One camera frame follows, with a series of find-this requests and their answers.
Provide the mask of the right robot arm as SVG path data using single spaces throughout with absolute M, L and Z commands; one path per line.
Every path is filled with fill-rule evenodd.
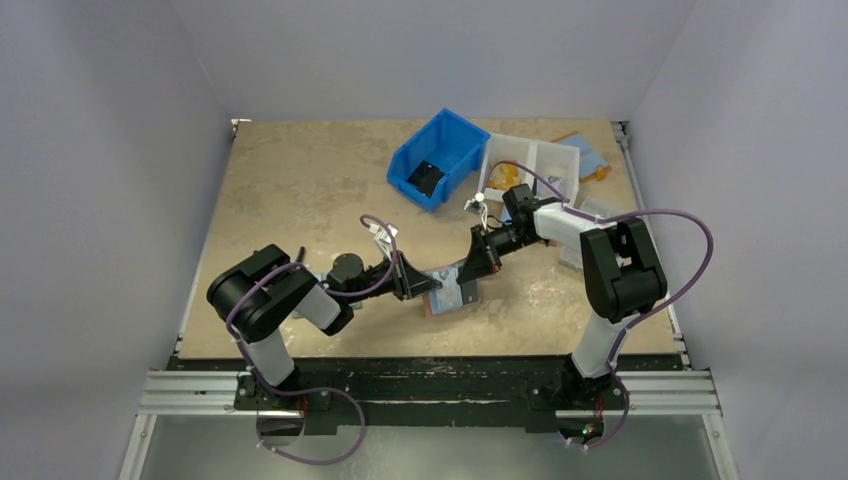
M 652 310 L 667 293 L 667 279 L 644 221 L 630 218 L 602 225 L 565 209 L 555 198 L 539 199 L 519 184 L 503 194 L 507 224 L 471 230 L 460 284 L 497 273 L 502 258 L 550 241 L 578 248 L 591 315 L 578 346 L 564 361 L 553 396 L 584 407 L 612 383 L 629 322 Z

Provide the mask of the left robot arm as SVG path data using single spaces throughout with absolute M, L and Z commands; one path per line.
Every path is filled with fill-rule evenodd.
M 280 331 L 287 317 L 296 313 L 333 336 L 353 319 L 355 303 L 388 294 L 412 300 L 441 287 L 400 251 L 369 267 L 358 255 L 345 253 L 329 272 L 318 275 L 270 244 L 215 278 L 206 300 L 262 376 L 260 397 L 272 408 L 284 409 L 295 402 L 300 388 L 298 369 Z

